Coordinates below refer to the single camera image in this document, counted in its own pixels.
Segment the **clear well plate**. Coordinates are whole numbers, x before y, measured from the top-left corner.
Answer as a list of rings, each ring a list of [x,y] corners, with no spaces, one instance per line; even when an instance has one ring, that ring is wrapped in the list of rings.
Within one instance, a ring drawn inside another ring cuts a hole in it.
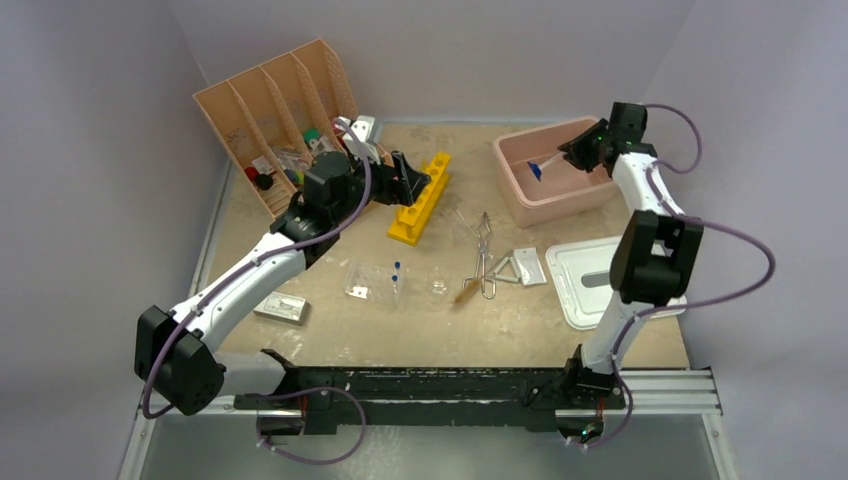
[[[391,276],[394,274],[394,262],[376,265],[363,261],[354,261],[349,265],[343,283],[343,292],[355,299],[371,302],[387,309],[398,308],[404,298],[407,272],[403,268],[399,278],[401,300],[398,306],[391,304]]]

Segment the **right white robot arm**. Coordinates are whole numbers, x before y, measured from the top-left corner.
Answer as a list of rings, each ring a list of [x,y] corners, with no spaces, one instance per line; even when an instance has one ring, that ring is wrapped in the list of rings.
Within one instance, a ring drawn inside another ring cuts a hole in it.
[[[610,264],[611,300],[575,352],[571,363],[577,370],[561,381],[564,399],[576,407],[599,396],[599,379],[614,379],[639,321],[685,294],[703,236],[702,227],[684,219],[658,170],[657,151],[644,139],[648,110],[616,102],[608,118],[558,148],[578,170],[603,169],[631,213]]]

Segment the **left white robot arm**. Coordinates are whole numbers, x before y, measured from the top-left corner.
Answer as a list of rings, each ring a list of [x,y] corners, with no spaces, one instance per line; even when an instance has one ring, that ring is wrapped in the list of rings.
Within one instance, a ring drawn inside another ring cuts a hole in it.
[[[214,354],[261,300],[319,260],[370,202],[412,207],[435,180],[434,168],[416,169],[400,151],[388,164],[341,151],[318,155],[248,254],[199,293],[139,316],[133,367],[144,382],[144,417],[170,409],[193,415],[209,405],[226,373]]]

